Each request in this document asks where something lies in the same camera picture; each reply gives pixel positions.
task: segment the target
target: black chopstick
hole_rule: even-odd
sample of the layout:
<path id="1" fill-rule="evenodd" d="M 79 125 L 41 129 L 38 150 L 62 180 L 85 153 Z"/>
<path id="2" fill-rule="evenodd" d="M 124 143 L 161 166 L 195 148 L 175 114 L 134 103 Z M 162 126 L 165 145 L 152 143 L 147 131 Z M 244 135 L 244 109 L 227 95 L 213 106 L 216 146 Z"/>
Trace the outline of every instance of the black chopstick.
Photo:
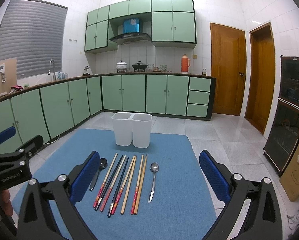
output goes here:
<path id="1" fill-rule="evenodd" d="M 114 171 L 113 171 L 111 177 L 109 178 L 109 181 L 107 182 L 107 184 L 106 184 L 104 190 L 102 191 L 102 194 L 100 195 L 100 197 L 99 197 L 99 199 L 98 199 L 98 201 L 97 201 L 97 205 L 96 205 L 96 207 L 94 208 L 95 211 L 98 210 L 99 205 L 100 205 L 100 203 L 102 202 L 102 199 L 103 199 L 104 195 L 106 194 L 109 185 L 112 183 L 112 180 L 113 180 L 113 178 L 114 178 L 114 176 L 115 176 L 115 173 L 116 173 L 116 171 L 117 171 L 117 169 L 118 169 L 118 167 L 119 167 L 119 165 L 120 165 L 120 163 L 121 163 L 121 161 L 122 161 L 122 158 L 123 158 L 123 155 L 122 155 L 122 157 L 119 159 L 119 161 L 118 161 L 118 163 L 117 163 L 117 165 L 116 165 L 116 167 L 115 167 L 115 169 L 114 169 Z"/>
<path id="2" fill-rule="evenodd" d="M 109 217 L 109 218 L 110 218 L 110 216 L 111 216 L 111 212 L 112 212 L 112 209 L 113 209 L 113 206 L 114 206 L 114 203 L 115 203 L 115 200 L 116 200 L 118 191 L 119 191 L 119 189 L 120 189 L 120 187 L 121 187 L 121 184 L 122 184 L 122 180 L 123 180 L 123 177 L 124 177 L 124 173 L 125 173 L 125 170 L 126 170 L 126 166 L 127 166 L 127 163 L 128 163 L 128 159 L 129 159 L 129 157 L 127 157 L 127 160 L 126 160 L 124 169 L 123 169 L 123 171 L 122 171 L 121 178 L 119 179 L 119 182 L 118 182 L 118 184 L 117 184 L 117 188 L 116 188 L 115 194 L 114 194 L 114 196 L 113 196 L 112 203 L 111 203 L 110 208 L 109 208 L 109 211 L 108 211 L 108 213 L 107 213 L 107 217 Z"/>

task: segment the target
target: range hood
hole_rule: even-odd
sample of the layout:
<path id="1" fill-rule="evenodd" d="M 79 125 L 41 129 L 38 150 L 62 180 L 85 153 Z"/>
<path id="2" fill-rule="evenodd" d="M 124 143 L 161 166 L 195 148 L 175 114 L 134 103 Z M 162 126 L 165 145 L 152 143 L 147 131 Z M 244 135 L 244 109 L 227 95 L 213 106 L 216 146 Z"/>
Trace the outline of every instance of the range hood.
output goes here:
<path id="1" fill-rule="evenodd" d="M 110 39 L 110 41 L 114 41 L 120 45 L 134 42 L 134 41 L 143 41 L 143 40 L 152 41 L 151 36 L 149 36 L 147 33 L 140 33 L 140 32 L 124 33 Z"/>

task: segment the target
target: white tile wall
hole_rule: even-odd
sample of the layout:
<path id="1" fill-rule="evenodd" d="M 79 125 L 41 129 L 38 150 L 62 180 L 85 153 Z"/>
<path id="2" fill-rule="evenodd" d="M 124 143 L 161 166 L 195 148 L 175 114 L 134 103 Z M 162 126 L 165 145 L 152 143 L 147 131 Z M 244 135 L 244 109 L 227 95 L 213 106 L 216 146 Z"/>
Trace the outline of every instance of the white tile wall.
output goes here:
<path id="1" fill-rule="evenodd" d="M 264 133 L 264 136 L 267 138 L 273 124 L 280 90 L 280 55 L 299 56 L 299 9 L 293 0 L 240 0 L 240 2 L 248 31 L 246 33 L 247 37 L 249 37 L 251 30 L 267 22 L 271 22 L 273 30 L 276 69 L 272 107 Z M 246 41 L 247 78 L 241 116 L 244 116 L 246 111 L 251 69 L 249 38 Z"/>
<path id="2" fill-rule="evenodd" d="M 0 23 L 10 0 L 6 0 L 0 8 Z M 99 7 L 100 0 L 44 0 L 55 4 L 68 7 L 65 20 L 64 40 L 63 40 L 63 71 L 69 77 L 80 76 L 83 74 L 86 65 L 91 66 L 95 72 L 95 55 L 84 52 L 85 28 L 87 13 Z M 44 83 L 51 80 L 51 76 L 45 74 L 28 77 L 18 80 L 18 85 L 29 83 Z"/>
<path id="3" fill-rule="evenodd" d="M 120 1 L 124 0 L 100 0 L 100 7 Z M 197 45 L 195 49 L 156 48 L 151 42 L 146 41 L 119 45 L 114 55 L 113 52 L 103 52 L 96 55 L 96 72 L 115 72 L 116 63 L 120 60 L 128 64 L 129 70 L 133 70 L 132 64 L 141 60 L 144 63 L 155 64 L 156 66 L 165 64 L 168 68 L 171 68 L 172 72 L 177 73 L 181 71 L 181 57 L 183 54 L 187 54 L 191 59 L 190 73 L 201 74 L 202 69 L 206 68 L 207 75 L 210 75 L 210 22 L 246 30 L 243 11 L 239 0 L 194 0 L 194 7 L 197 32 Z M 193 54 L 197 54 L 197 59 L 192 59 Z"/>

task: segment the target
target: blue mat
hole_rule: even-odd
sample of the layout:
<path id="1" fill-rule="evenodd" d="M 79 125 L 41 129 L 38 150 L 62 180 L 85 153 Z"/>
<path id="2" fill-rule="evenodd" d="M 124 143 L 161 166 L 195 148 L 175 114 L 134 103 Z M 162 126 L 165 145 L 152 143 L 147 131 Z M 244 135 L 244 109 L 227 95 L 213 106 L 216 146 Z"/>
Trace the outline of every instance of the blue mat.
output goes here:
<path id="1" fill-rule="evenodd" d="M 210 229 L 216 215 L 207 184 L 199 163 L 193 153 L 188 138 L 176 134 L 151 134 L 148 148 L 135 148 L 115 144 L 113 131 L 80 129 L 68 139 L 33 175 L 40 182 L 55 180 L 60 174 L 69 174 L 72 168 L 84 162 L 93 151 L 107 158 L 108 166 L 115 153 L 118 153 L 115 164 L 122 154 L 130 157 L 137 155 L 135 171 L 127 199 L 125 214 L 120 210 L 125 195 L 111 218 L 107 218 L 114 190 L 106 204 L 104 212 L 92 208 L 95 197 L 104 180 L 108 167 L 100 172 L 97 184 L 92 192 L 87 190 L 83 200 L 76 203 L 76 208 L 85 223 L 99 240 L 201 240 Z M 131 203 L 136 187 L 137 174 L 142 154 L 148 154 L 147 167 L 141 192 L 137 215 L 130 215 Z M 153 174 L 150 164 L 157 162 L 160 170 L 156 176 L 155 193 L 150 204 L 147 203 L 151 190 Z M 14 210 L 19 213 L 25 192 L 25 184 L 12 201 Z M 62 235 L 72 239 L 61 220 L 57 206 L 50 201 L 53 214 Z"/>

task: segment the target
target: blue gripper pad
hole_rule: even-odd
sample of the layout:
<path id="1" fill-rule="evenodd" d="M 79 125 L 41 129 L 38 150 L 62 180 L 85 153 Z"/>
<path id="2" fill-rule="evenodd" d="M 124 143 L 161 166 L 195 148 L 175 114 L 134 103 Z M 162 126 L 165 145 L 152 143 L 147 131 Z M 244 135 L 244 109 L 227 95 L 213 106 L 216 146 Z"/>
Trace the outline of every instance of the blue gripper pad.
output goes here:
<path id="1" fill-rule="evenodd" d="M 84 197 L 87 188 L 95 175 L 95 171 L 97 170 L 96 167 L 99 167 L 99 164 L 99 153 L 94 151 L 92 157 L 88 160 L 72 183 L 69 200 L 73 205 L 76 202 L 80 202 Z"/>
<path id="2" fill-rule="evenodd" d="M 208 179 L 216 197 L 218 200 L 227 204 L 231 199 L 229 184 L 205 151 L 200 153 L 199 161 L 201 169 Z"/>
<path id="3" fill-rule="evenodd" d="M 9 138 L 13 137 L 16 134 L 16 128 L 11 126 L 6 130 L 0 132 L 0 144 L 7 141 Z"/>

